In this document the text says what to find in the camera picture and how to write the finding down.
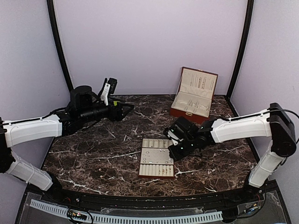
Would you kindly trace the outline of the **beige jewelry tray insert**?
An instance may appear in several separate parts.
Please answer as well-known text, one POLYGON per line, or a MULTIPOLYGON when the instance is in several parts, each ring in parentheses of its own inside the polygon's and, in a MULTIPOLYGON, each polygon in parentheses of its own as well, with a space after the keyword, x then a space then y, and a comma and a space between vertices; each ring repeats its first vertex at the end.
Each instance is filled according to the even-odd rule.
POLYGON ((174 178, 174 161, 170 158, 168 139, 143 139, 139 167, 140 178, 174 178))

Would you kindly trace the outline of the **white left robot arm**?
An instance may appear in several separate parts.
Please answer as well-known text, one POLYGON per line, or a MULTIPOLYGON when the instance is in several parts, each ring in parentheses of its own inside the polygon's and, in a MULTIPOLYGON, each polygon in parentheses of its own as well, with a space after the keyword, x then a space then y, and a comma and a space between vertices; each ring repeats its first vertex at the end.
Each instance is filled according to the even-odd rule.
POLYGON ((18 144, 50 137, 64 137, 76 133, 84 125, 93 125, 102 119, 112 122, 123 120, 134 106, 110 98, 116 85, 104 83, 99 94, 87 85, 78 86, 70 92, 70 102, 48 115, 33 119, 0 122, 0 171, 47 192, 55 203, 63 203, 66 193, 59 180, 25 161, 12 151, 18 144))

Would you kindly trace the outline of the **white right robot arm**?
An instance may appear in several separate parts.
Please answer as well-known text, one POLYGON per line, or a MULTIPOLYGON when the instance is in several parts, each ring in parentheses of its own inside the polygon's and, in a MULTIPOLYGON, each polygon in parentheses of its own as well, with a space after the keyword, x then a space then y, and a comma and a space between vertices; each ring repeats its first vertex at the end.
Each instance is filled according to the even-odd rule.
POLYGON ((297 150, 299 139, 289 113, 294 114, 278 103, 271 103, 269 108, 254 114, 206 120, 200 126, 179 117, 164 130, 164 135, 172 141, 169 153, 174 161, 189 156, 196 149, 203 150, 216 143, 271 137, 266 153, 250 171, 247 185, 238 193, 238 198, 247 203, 256 196, 256 188, 263 186, 266 179, 297 150))

